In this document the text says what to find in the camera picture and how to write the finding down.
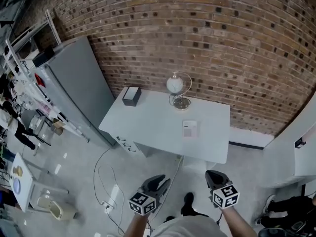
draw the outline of electrical cable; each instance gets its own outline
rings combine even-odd
[[[171,97],[171,96],[173,96],[173,98],[172,98],[172,103],[173,103],[173,104],[170,103],[170,97]],[[169,95],[169,105],[174,106],[174,103],[175,103],[175,102],[174,102],[174,99],[175,99],[176,97],[178,97],[178,98],[183,98],[183,96],[181,96],[181,95],[179,96],[178,94],[172,93],[172,94]]]
[[[152,233],[153,229],[152,229],[152,226],[149,224],[149,221],[147,220],[147,224],[149,226],[149,229],[150,229],[150,233]]]
[[[221,212],[221,216],[219,217],[218,221],[216,221],[216,224],[219,226],[219,222],[222,219],[223,213]]]
[[[307,195],[306,197],[309,197],[310,195],[313,195],[313,194],[315,194],[315,193],[316,193],[316,191],[314,191],[312,194]]]
[[[100,201],[99,201],[99,199],[98,199],[98,197],[97,197],[97,193],[96,193],[96,191],[95,191],[95,169],[97,168],[97,164],[98,164],[99,160],[102,158],[103,155],[105,155],[105,153],[106,153],[108,150],[110,150],[110,149],[107,149],[107,150],[99,157],[99,159],[97,160],[97,163],[96,163],[95,166],[94,166],[94,171],[93,171],[93,188],[94,188],[94,195],[95,195],[95,198],[97,199],[97,201],[98,201],[98,203],[99,203],[100,205],[102,205],[102,204],[100,203]]]
[[[121,234],[119,233],[119,229],[122,231],[123,234],[125,234],[125,232],[124,232],[124,231],[122,230],[122,228],[119,227],[119,225],[112,219],[112,217],[110,216],[110,213],[107,211],[108,208],[109,208],[109,206],[107,206],[107,207],[105,208],[105,211],[106,211],[106,213],[107,213],[109,219],[112,220],[112,222],[118,227],[118,234],[119,234],[120,236],[123,236],[123,235],[121,235]]]
[[[156,212],[155,212],[153,218],[149,221],[149,223],[152,222],[153,219],[157,216],[157,214],[159,213],[160,209],[162,208],[164,202],[166,201],[166,198],[167,198],[168,193],[169,193],[169,191],[170,191],[170,189],[171,189],[171,186],[172,186],[172,184],[173,184],[173,181],[174,181],[174,179],[175,179],[175,177],[176,177],[176,175],[177,175],[177,173],[178,173],[178,171],[179,171],[179,167],[180,167],[180,163],[182,162],[182,159],[183,159],[183,156],[181,156],[181,158],[180,158],[180,160],[179,160],[177,170],[176,170],[176,172],[175,172],[175,174],[174,174],[174,176],[173,176],[173,178],[172,178],[172,181],[171,181],[171,184],[170,184],[169,189],[167,190],[167,192],[166,192],[165,195],[164,195],[164,200],[163,200],[163,202],[161,203],[161,206],[158,208],[158,210],[156,210]]]
[[[111,170],[112,170],[112,173],[113,173],[113,178],[114,178],[114,181],[115,181],[115,183],[116,183],[116,185],[117,185],[117,187],[118,187],[118,189],[120,190],[120,192],[122,192],[122,195],[123,195],[123,204],[122,204],[122,209],[121,209],[121,211],[120,211],[120,220],[119,220],[119,224],[117,224],[116,222],[115,222],[115,224],[118,226],[118,229],[117,229],[117,232],[118,232],[118,234],[119,235],[121,235],[120,233],[119,233],[119,229],[122,231],[122,229],[119,227],[120,225],[121,225],[121,223],[122,223],[122,216],[123,216],[123,208],[124,208],[124,203],[125,203],[125,196],[124,196],[124,192],[122,191],[122,189],[119,187],[119,185],[118,185],[118,182],[117,182],[117,180],[116,180],[116,177],[115,177],[115,173],[114,173],[114,169],[112,168],[112,166],[111,165],[109,165],[109,164],[105,164],[105,165],[107,165],[107,166],[109,166],[110,168],[111,168]]]
[[[94,170],[93,170],[93,188],[94,188],[94,194],[95,194],[95,198],[97,199],[97,201],[98,201],[98,203],[99,203],[100,205],[102,205],[102,203],[101,203],[100,200],[98,199],[97,193],[96,193],[96,190],[95,190],[95,170],[96,170],[96,167],[97,167],[97,165],[98,165],[98,162],[100,161],[100,159],[102,158],[102,156],[105,155],[105,153],[106,153],[108,150],[110,150],[110,148],[107,149],[107,150],[99,157],[99,159],[97,160],[97,162],[96,162],[96,164],[95,164],[95,166],[94,166]],[[118,234],[119,234],[120,236],[122,236],[122,235],[119,233],[119,230],[121,230],[123,234],[125,234],[125,232],[124,232],[124,231],[122,230],[122,228],[119,227],[119,226],[120,226],[121,223],[122,223],[123,207],[124,207],[124,202],[125,202],[124,192],[122,191],[122,189],[119,187],[119,185],[118,185],[118,183],[117,183],[117,180],[116,180],[116,177],[115,177],[115,173],[114,173],[114,170],[113,170],[112,166],[110,166],[110,165],[108,165],[108,164],[106,164],[106,165],[111,168],[112,173],[113,173],[114,181],[115,181],[116,185],[118,186],[119,190],[122,192],[122,195],[123,195],[123,205],[122,205],[122,210],[121,210],[121,213],[120,213],[119,224],[117,224],[117,223],[112,219],[112,217],[110,216],[110,214],[108,213],[108,211],[107,211],[107,209],[109,208],[108,206],[105,208],[105,211],[106,211],[106,213],[107,213],[109,219],[110,219],[111,221],[113,221],[113,223],[118,227],[118,229],[117,229]],[[102,179],[101,179],[101,177],[100,177],[100,174],[99,174],[99,178],[100,178],[100,180],[101,180],[103,189],[105,190],[105,187],[104,187],[103,181],[102,181]]]
[[[102,179],[101,179],[101,177],[100,177],[100,168],[101,167],[99,167],[98,168],[98,175],[99,175],[99,178],[100,178],[100,181],[101,181],[101,183],[102,183],[102,186],[103,186],[103,189],[104,189],[104,191],[106,192],[106,194],[109,196],[109,198],[114,202],[114,204],[115,204],[115,209],[118,207],[118,204],[115,202],[115,200],[109,195],[109,193],[107,192],[107,190],[105,189],[105,187],[104,187],[104,184],[103,184],[103,181],[102,181]]]

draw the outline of plate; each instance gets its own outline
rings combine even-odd
[[[17,195],[19,195],[21,192],[20,180],[17,177],[13,179],[13,190]]]

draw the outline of plastic stool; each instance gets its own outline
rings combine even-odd
[[[78,213],[70,204],[53,200],[49,203],[49,211],[57,220],[71,220]]]
[[[49,209],[50,202],[51,202],[51,200],[49,198],[39,197],[39,199],[37,201],[37,205],[40,208]]]

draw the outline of black sneaker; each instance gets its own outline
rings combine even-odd
[[[181,215],[183,215],[183,210],[186,208],[192,208],[192,204],[193,204],[193,200],[194,200],[194,195],[192,192],[187,193],[184,196],[184,206],[181,208]]]
[[[173,216],[168,216],[168,217],[166,218],[166,221],[165,221],[165,222],[168,222],[168,221],[173,220],[173,219],[175,219],[175,217],[173,217]]]
[[[185,196],[184,196],[184,205],[189,205],[190,207],[192,207],[192,204],[193,204],[193,200],[194,200],[194,195],[192,192],[189,192],[187,193]]]
[[[256,225],[256,226],[261,225],[261,217],[260,217],[260,218],[255,219],[255,225]]]
[[[269,196],[269,197],[267,198],[266,205],[265,205],[265,207],[263,207],[263,210],[262,210],[263,214],[269,213],[268,207],[269,207],[269,205],[270,205],[271,203],[274,202],[274,199],[275,199],[275,198],[276,198],[275,195],[271,195],[271,196]]]

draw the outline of brick wall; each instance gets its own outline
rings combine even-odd
[[[189,95],[229,104],[233,126],[276,134],[314,91],[315,0],[32,0],[18,28],[46,8],[64,40],[89,37],[114,95],[166,91],[184,71]]]

